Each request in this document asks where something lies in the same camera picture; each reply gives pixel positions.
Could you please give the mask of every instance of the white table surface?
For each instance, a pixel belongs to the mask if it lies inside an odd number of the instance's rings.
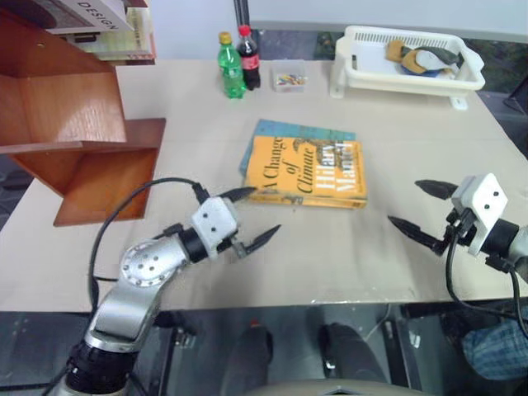
[[[423,193],[413,184],[418,179],[459,183],[494,172],[509,198],[503,218],[528,223],[528,162],[476,94],[468,111],[453,110],[447,98],[394,92],[355,90],[334,100],[328,71],[328,63],[308,63],[305,93],[277,94],[263,62],[263,87],[239,101],[224,97],[215,62],[118,68],[126,118],[167,118],[155,177],[189,177],[213,194],[240,186],[238,165],[260,118],[353,131],[363,143],[365,209],[240,203],[243,238],[276,223],[282,228],[243,260],[227,252],[184,271],[167,287],[163,309],[448,300],[444,258],[387,220],[395,215],[442,235],[450,202]],[[55,228],[60,202],[33,181],[0,233],[0,310],[89,309],[87,264],[100,225]],[[188,224],[196,207],[188,186],[154,187],[144,219],[107,230],[96,274],[117,276],[127,247],[169,224]],[[455,255],[460,296],[510,297],[509,276],[465,250]],[[101,282],[101,297],[109,287]],[[524,282],[521,292],[528,294]]]

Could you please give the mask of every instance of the blue book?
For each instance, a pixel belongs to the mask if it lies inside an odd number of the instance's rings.
[[[356,140],[356,134],[353,132],[343,132],[342,130],[328,130],[326,128],[317,128],[314,126],[305,126],[299,124],[289,124],[272,120],[259,120],[257,128],[247,145],[246,152],[242,162],[238,167],[240,173],[246,176],[249,158],[253,150],[253,137],[260,136],[280,136],[283,138],[304,138],[304,139],[324,139],[324,140]]]

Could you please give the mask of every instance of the white tray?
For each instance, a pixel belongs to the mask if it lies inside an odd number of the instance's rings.
[[[453,65],[453,73],[441,73],[435,78],[407,75],[400,64],[385,58],[391,40],[402,40],[412,49],[422,45],[441,47],[460,54],[464,62],[460,69]],[[455,35],[348,26],[336,44],[330,96],[343,97],[345,87],[421,93],[450,97],[455,109],[466,110],[464,97],[485,83],[480,73],[483,66],[480,56]]]

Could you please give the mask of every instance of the yellow book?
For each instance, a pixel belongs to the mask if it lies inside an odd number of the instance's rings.
[[[255,136],[245,185],[257,188],[249,199],[259,202],[363,208],[361,144]]]

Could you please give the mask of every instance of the wall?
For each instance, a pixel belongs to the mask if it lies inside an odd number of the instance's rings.
[[[248,0],[252,27],[335,30],[372,25],[528,43],[527,0]]]
[[[152,0],[158,59],[216,59],[218,34],[238,39],[233,0]]]

